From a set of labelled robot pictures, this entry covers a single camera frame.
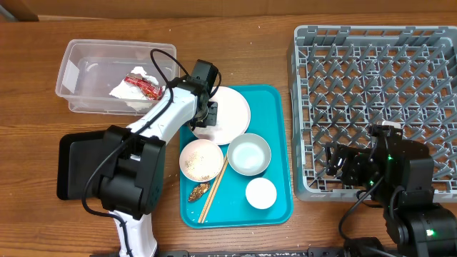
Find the teal plastic tray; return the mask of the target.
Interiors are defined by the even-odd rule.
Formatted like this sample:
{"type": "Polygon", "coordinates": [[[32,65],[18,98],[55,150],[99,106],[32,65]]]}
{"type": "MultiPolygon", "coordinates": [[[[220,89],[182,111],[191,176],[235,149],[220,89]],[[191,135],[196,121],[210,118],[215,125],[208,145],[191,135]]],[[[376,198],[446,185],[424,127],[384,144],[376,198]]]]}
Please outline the teal plastic tray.
{"type": "Polygon", "coordinates": [[[240,93],[247,101],[251,120],[247,134],[264,139],[271,152],[266,169],[256,176],[236,172],[241,152],[230,155],[209,212],[199,218],[208,196],[190,202],[197,183],[180,175],[180,212],[184,223],[192,228],[225,228],[274,225],[287,221],[293,212],[291,175],[280,93],[269,85],[221,87],[220,94],[234,100],[240,93]]]}

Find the brown food scrap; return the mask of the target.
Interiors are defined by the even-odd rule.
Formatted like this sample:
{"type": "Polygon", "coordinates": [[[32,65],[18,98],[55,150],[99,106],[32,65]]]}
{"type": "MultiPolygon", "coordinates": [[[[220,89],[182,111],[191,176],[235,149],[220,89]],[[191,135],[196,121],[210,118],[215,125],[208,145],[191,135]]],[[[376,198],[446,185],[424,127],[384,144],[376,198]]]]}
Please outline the brown food scrap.
{"type": "Polygon", "coordinates": [[[199,200],[211,187],[211,183],[209,181],[200,183],[194,189],[189,195],[188,202],[193,203],[197,200],[199,200]]]}

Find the red snack wrapper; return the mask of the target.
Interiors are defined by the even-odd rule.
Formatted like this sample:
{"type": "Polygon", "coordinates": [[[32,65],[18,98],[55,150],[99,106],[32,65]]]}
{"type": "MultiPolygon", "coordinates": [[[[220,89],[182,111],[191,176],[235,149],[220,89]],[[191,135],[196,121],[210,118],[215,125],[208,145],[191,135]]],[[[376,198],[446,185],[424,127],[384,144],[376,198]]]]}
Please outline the red snack wrapper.
{"type": "Polygon", "coordinates": [[[128,74],[124,82],[129,86],[139,88],[142,94],[149,100],[160,100],[162,97],[163,89],[142,75],[128,74]]]}

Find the grey-green ceramic bowl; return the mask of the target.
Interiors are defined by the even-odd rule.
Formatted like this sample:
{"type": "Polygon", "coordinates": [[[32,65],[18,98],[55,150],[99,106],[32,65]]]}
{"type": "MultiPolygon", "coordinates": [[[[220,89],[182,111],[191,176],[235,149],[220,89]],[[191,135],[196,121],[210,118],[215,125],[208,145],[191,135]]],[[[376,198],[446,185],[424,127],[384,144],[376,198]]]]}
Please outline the grey-green ceramic bowl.
{"type": "Polygon", "coordinates": [[[263,173],[271,162],[271,148],[267,141],[254,133],[237,136],[227,149],[231,168],[244,176],[263,173]]]}

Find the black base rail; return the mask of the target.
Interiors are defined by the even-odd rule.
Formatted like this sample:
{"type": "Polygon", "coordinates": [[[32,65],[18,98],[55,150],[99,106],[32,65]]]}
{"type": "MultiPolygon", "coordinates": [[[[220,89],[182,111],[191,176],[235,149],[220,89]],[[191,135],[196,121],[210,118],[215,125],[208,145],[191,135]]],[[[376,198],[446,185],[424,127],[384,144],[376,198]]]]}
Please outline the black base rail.
{"type": "Polygon", "coordinates": [[[208,251],[189,252],[160,251],[159,257],[350,257],[351,254],[342,247],[310,247],[307,250],[277,251],[208,251]]]}

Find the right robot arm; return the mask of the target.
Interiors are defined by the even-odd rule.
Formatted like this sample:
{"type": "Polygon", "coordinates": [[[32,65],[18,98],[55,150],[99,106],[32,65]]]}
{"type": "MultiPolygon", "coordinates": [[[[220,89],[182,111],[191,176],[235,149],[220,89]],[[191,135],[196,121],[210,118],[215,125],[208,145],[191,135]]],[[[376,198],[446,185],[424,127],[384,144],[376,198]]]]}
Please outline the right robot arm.
{"type": "Polygon", "coordinates": [[[327,143],[326,174],[346,186],[359,186],[357,202],[345,221],[367,198],[383,209],[386,230],[400,256],[455,256],[456,217],[434,202],[434,160],[428,147],[403,138],[401,125],[380,121],[368,128],[370,148],[327,143]]]}

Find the small white cup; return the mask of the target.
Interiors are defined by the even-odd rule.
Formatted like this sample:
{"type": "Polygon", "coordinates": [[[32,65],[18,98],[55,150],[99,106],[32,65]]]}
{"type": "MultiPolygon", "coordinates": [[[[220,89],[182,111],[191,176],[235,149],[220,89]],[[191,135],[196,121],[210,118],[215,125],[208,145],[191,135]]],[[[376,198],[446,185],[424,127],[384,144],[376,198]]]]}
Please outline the small white cup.
{"type": "Polygon", "coordinates": [[[276,187],[267,178],[255,178],[246,186],[246,199],[256,209],[268,209],[276,202],[276,187]]]}

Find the black tray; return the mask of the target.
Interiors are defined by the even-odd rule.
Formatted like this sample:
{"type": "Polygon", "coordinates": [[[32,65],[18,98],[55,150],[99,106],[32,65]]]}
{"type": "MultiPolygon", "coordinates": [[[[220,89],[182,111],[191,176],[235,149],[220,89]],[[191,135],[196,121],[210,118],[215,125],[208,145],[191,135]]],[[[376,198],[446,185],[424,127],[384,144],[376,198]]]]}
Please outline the black tray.
{"type": "Polygon", "coordinates": [[[99,152],[105,131],[70,133],[59,142],[56,195],[59,199],[80,200],[86,182],[100,164],[99,152]]]}

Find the clear plastic bin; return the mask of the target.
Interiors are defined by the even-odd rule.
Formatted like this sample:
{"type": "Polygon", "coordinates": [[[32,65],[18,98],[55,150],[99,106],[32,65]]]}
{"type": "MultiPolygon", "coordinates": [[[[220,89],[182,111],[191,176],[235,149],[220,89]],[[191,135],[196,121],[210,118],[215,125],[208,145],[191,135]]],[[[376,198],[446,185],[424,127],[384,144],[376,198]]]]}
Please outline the clear plastic bin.
{"type": "Polygon", "coordinates": [[[150,58],[152,49],[161,49],[177,57],[172,44],[141,41],[117,41],[101,39],[74,39],[69,42],[59,69],[56,95],[69,102],[69,109],[76,113],[143,116],[155,104],[136,111],[126,105],[126,100],[110,96],[135,67],[142,66],[148,75],[157,78],[159,85],[180,76],[179,67],[169,57],[155,54],[159,65],[155,67],[150,58]]]}

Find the large white plate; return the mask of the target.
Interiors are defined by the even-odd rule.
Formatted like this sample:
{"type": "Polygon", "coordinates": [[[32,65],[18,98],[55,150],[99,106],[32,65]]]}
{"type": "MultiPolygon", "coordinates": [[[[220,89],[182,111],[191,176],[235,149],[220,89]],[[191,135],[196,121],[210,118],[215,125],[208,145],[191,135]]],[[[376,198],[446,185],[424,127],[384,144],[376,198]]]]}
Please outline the large white plate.
{"type": "Polygon", "coordinates": [[[211,98],[218,104],[215,126],[195,128],[192,133],[198,139],[207,139],[217,145],[231,143],[247,131],[251,110],[247,100],[236,90],[220,87],[211,98]]]}

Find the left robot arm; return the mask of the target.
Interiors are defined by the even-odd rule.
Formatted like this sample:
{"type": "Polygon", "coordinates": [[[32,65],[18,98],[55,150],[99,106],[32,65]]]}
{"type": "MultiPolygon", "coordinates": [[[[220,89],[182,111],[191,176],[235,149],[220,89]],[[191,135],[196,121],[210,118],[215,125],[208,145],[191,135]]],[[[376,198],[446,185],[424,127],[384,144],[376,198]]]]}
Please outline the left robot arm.
{"type": "Polygon", "coordinates": [[[155,256],[151,212],[162,192],[166,145],[184,124],[215,125],[217,105],[209,99],[220,83],[219,74],[174,78],[142,119],[105,131],[103,159],[86,188],[101,201],[102,216],[114,219],[120,256],[155,256]]]}

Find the pink bowl with crumbs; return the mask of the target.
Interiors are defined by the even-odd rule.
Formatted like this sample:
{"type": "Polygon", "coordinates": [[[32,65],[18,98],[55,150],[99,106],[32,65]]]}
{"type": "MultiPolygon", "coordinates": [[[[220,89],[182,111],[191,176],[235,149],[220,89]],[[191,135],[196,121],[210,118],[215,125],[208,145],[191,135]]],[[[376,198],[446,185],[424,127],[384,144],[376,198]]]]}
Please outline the pink bowl with crumbs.
{"type": "Polygon", "coordinates": [[[223,164],[222,150],[207,139],[197,139],[188,143],[179,156],[182,174],[194,182],[212,180],[221,172],[223,164]]]}

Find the white napkin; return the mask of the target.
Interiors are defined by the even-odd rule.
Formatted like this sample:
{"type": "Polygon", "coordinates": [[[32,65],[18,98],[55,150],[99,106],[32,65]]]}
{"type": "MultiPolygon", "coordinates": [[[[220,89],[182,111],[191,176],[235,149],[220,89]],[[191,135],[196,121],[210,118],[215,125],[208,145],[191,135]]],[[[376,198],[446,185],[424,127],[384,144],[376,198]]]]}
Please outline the white napkin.
{"type": "MultiPolygon", "coordinates": [[[[135,66],[128,74],[142,75],[142,76],[146,77],[147,79],[153,81],[156,85],[159,85],[159,81],[157,80],[157,78],[152,75],[148,75],[142,66],[135,66]]],[[[109,95],[113,96],[117,99],[126,100],[126,105],[135,109],[136,111],[140,111],[142,109],[148,109],[153,105],[153,103],[155,101],[158,101],[158,100],[147,99],[142,94],[142,92],[140,91],[139,88],[137,88],[135,86],[129,86],[126,82],[124,82],[124,79],[121,81],[121,83],[118,86],[114,87],[110,91],[109,95]]]]}

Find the grey dish rack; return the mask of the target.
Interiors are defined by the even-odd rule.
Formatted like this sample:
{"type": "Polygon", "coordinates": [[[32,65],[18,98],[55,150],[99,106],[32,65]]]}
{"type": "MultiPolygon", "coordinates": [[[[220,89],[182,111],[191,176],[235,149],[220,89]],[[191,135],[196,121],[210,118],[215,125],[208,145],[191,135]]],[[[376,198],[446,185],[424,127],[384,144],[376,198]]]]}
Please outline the grey dish rack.
{"type": "Polygon", "coordinates": [[[302,25],[287,57],[298,199],[354,201],[326,174],[324,146],[369,147],[369,125],[385,120],[430,148],[435,201],[456,201],[455,27],[302,25]]]}

